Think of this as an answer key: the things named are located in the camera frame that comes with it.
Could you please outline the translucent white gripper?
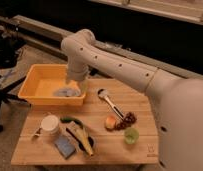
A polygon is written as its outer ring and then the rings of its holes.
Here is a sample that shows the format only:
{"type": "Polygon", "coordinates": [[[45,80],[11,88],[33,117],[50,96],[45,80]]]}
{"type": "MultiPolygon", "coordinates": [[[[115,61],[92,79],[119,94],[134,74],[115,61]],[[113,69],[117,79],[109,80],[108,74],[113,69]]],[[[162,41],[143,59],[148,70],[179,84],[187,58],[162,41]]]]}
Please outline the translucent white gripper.
{"type": "Polygon", "coordinates": [[[66,81],[66,87],[72,87],[72,88],[77,88],[81,91],[81,95],[82,96],[86,91],[87,91],[87,81],[75,81],[72,79],[68,79],[66,81]]]}

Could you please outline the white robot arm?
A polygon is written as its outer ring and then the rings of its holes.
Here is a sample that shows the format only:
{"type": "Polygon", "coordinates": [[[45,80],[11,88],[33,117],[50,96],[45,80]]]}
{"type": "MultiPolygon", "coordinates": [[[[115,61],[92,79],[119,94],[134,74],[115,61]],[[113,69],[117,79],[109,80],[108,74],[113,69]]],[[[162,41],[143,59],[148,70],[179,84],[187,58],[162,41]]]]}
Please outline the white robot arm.
{"type": "Polygon", "coordinates": [[[67,80],[83,81],[91,67],[147,99],[157,132],[162,171],[203,171],[203,79],[185,78],[95,46],[81,29],[61,40],[68,58],[67,80]]]}

